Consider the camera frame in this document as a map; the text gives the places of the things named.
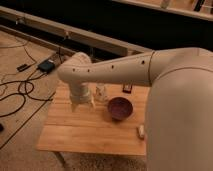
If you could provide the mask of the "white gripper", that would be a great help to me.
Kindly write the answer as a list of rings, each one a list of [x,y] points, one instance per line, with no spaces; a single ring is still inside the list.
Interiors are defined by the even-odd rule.
[[[91,101],[91,91],[87,84],[70,84],[69,90],[70,99],[74,102],[71,103],[72,112],[75,112],[77,109],[78,105],[76,103],[83,104],[89,102],[89,107],[95,108],[95,102]]]

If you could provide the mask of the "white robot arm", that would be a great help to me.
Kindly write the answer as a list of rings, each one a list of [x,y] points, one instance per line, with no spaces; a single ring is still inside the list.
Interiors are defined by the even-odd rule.
[[[58,75],[75,103],[91,99],[90,82],[148,86],[148,171],[213,171],[212,51],[157,50],[98,63],[78,52]]]

